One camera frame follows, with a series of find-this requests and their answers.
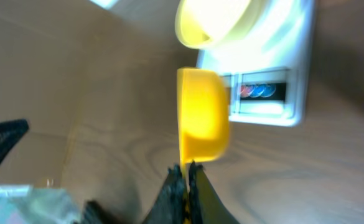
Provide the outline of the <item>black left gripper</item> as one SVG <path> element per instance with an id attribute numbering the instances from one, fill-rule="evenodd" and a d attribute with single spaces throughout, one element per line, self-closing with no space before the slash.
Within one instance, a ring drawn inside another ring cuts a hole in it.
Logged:
<path id="1" fill-rule="evenodd" d="M 74 221 L 73 224 L 122 224 L 122 222 L 103 209 L 98 202 L 90 200 L 84 204 L 80 220 Z"/>

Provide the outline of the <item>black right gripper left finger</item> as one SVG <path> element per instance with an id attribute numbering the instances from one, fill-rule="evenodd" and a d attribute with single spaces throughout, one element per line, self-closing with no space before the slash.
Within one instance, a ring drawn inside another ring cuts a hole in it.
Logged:
<path id="1" fill-rule="evenodd" d="M 187 220 L 187 186 L 179 165 L 168 168 L 167 177 L 143 224 L 183 224 Z"/>

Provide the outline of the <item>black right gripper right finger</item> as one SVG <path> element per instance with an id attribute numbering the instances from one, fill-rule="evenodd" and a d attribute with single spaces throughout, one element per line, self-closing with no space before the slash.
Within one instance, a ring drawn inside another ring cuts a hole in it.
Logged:
<path id="1" fill-rule="evenodd" d="M 195 162 L 189 167 L 189 206 L 193 224 L 239 224 L 227 210 L 204 172 Z"/>

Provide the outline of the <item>yellow measuring scoop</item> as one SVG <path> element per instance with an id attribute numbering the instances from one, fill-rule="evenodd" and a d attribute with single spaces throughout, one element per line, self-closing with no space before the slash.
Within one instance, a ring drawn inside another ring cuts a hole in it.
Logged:
<path id="1" fill-rule="evenodd" d="M 228 95 L 214 71 L 184 67 L 177 70 L 177 118 L 182 177 L 193 162 L 222 156 L 230 138 Z"/>

